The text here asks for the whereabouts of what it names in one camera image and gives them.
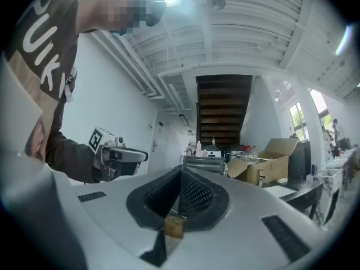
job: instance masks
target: window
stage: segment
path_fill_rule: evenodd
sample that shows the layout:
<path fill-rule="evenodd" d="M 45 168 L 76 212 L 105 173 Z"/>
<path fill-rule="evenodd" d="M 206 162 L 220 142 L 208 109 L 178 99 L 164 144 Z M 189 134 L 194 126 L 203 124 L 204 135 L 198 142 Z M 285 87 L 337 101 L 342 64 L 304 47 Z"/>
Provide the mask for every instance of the window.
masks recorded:
<path fill-rule="evenodd" d="M 294 125 L 294 131 L 300 141 L 309 139 L 308 127 L 306 126 L 305 115 L 300 103 L 296 103 L 289 110 L 292 118 L 292 124 Z"/>
<path fill-rule="evenodd" d="M 319 118 L 321 121 L 321 125 L 323 125 L 326 130 L 332 132 L 331 116 L 327 109 L 325 100 L 322 97 L 322 94 L 319 91 L 312 89 L 310 91 L 310 95 L 313 98 L 313 101 L 315 103 L 315 106 L 316 106 L 316 109 L 317 109 L 317 112 L 319 114 Z"/>

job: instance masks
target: wooden stairs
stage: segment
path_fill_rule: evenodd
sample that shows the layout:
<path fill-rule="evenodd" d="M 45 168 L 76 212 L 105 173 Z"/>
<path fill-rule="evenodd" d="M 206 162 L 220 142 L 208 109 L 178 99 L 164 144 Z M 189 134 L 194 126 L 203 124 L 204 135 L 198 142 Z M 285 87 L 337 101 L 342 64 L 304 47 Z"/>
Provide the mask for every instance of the wooden stairs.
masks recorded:
<path fill-rule="evenodd" d="M 240 142 L 240 130 L 248 108 L 252 76 L 198 76 L 196 141 L 225 149 Z"/>

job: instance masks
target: brown t-shirt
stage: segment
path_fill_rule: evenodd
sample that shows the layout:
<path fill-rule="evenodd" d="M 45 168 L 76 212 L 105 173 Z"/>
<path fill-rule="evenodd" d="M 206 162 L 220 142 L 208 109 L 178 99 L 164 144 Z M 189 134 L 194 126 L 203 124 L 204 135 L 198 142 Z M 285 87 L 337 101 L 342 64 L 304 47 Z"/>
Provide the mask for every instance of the brown t-shirt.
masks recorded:
<path fill-rule="evenodd" d="M 75 61 L 77 8 L 78 0 L 34 0 L 5 50 L 8 66 L 42 110 L 43 158 L 54 112 Z"/>

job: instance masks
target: open cardboard box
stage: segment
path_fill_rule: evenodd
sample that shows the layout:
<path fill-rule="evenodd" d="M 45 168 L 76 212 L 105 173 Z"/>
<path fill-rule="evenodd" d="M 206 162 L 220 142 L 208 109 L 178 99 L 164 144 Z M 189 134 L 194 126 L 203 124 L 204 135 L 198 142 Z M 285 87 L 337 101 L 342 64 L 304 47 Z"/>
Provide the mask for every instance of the open cardboard box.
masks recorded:
<path fill-rule="evenodd" d="M 228 176 L 254 185 L 259 185 L 260 175 L 263 183 L 287 178 L 289 156 L 294 152 L 297 143 L 298 139 L 294 138 L 273 138 L 265 150 L 258 154 L 258 158 L 273 160 L 259 160 L 258 164 L 251 164 L 239 158 L 232 159 L 227 164 Z"/>

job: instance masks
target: door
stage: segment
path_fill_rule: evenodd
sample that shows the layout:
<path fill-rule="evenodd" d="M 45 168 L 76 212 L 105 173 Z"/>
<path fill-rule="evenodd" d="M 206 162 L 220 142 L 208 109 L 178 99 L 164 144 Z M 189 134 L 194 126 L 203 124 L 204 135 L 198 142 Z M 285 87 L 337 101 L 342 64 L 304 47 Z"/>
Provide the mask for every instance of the door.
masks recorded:
<path fill-rule="evenodd" d="M 157 114 L 152 136 L 150 158 L 148 162 L 148 173 L 157 172 L 165 168 L 167 153 L 168 125 L 165 114 Z"/>

